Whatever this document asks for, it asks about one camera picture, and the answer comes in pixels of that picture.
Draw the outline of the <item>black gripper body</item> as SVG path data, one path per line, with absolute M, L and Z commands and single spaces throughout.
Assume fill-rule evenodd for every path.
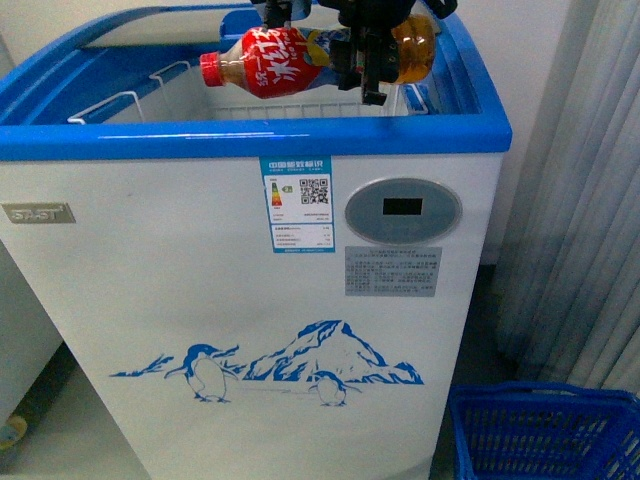
M 263 26 L 276 28 L 288 26 L 292 21 L 306 19 L 314 1 L 252 1 Z M 320 6 L 336 10 L 339 23 L 367 28 L 391 29 L 403 23 L 411 13 L 415 1 L 362 0 L 318 1 Z

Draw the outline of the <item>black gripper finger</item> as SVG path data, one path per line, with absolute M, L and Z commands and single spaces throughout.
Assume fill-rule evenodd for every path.
M 380 84 L 398 79 L 398 44 L 390 29 L 353 27 L 348 40 L 330 40 L 329 58 L 339 90 L 359 87 L 364 105 L 385 104 Z

